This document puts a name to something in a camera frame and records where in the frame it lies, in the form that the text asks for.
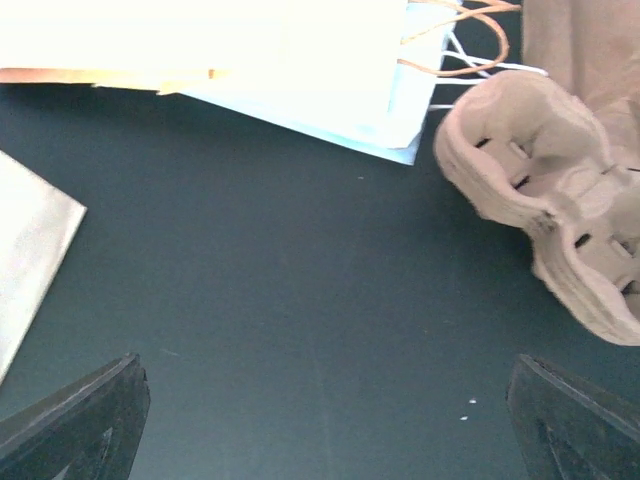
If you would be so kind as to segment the grey pulp cup carrier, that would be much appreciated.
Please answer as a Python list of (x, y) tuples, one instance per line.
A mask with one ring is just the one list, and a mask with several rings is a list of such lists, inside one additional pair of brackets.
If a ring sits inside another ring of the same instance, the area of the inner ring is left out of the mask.
[(458, 98), (434, 153), (480, 217), (529, 237), (535, 276), (579, 323), (638, 344), (639, 168), (579, 98), (537, 73), (498, 73)]

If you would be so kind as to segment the blue checkered paper bag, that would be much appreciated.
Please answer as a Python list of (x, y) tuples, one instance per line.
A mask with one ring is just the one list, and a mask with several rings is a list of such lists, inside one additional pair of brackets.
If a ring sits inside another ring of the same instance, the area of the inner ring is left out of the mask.
[(87, 208), (1, 154), (1, 376), (8, 370)]

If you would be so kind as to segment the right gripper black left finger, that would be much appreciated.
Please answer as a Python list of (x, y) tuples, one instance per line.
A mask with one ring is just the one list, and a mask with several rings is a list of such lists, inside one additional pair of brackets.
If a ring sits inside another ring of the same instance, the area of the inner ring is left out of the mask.
[(127, 479), (149, 407), (140, 356), (115, 359), (1, 421), (1, 477)]

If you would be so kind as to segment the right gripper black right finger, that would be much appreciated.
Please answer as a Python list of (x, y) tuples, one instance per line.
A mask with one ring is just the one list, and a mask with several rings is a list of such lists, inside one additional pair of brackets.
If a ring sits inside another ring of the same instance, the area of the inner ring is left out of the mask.
[(550, 362), (520, 355), (506, 391), (531, 479), (637, 479), (639, 406)]

